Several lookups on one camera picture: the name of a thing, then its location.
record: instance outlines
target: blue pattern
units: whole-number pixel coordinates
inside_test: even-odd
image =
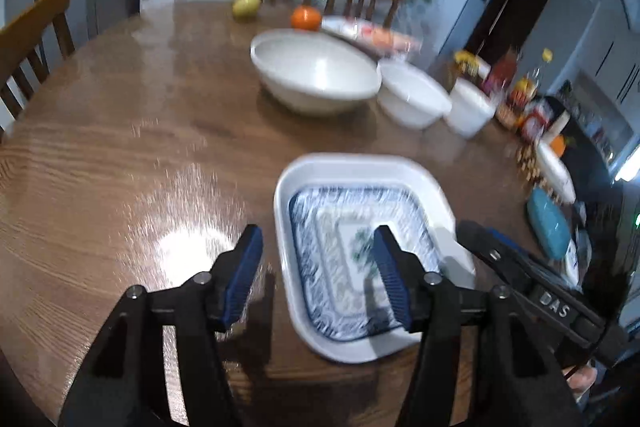
[[[424,211],[404,187],[305,187],[289,201],[298,270],[312,324],[349,342],[397,328],[369,237],[391,227],[400,247],[440,271]]]

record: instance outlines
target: lemon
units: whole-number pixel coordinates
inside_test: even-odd
[[[473,64],[478,61],[477,57],[473,53],[470,53],[466,50],[460,50],[456,52],[453,59],[457,64],[460,64],[461,62],[468,62],[469,64]]]
[[[258,13],[261,3],[261,0],[235,0],[232,13],[234,17],[239,19],[254,17]]]

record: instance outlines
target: blue lid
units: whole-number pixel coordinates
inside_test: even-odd
[[[539,187],[533,189],[527,201],[529,222],[546,256],[560,261],[571,242],[571,231],[558,206]]]

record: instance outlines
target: cabinet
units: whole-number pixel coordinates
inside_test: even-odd
[[[640,134],[640,74],[634,74],[633,81],[625,87],[620,100],[622,115],[628,121],[631,129]]]
[[[612,42],[606,60],[596,71],[598,87],[612,102],[621,103],[630,83],[640,76],[640,54],[636,39],[623,36]]]
[[[598,6],[580,51],[580,69],[595,78],[613,51],[615,41],[627,33],[626,21],[622,16]]]

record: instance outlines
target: rectangular white dish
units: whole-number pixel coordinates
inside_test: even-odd
[[[473,286],[473,261],[452,240],[454,216],[440,186],[405,158],[302,156],[280,176],[274,215],[293,325],[329,359],[367,362],[419,341],[397,327],[369,257],[375,227],[389,225],[425,270]]]

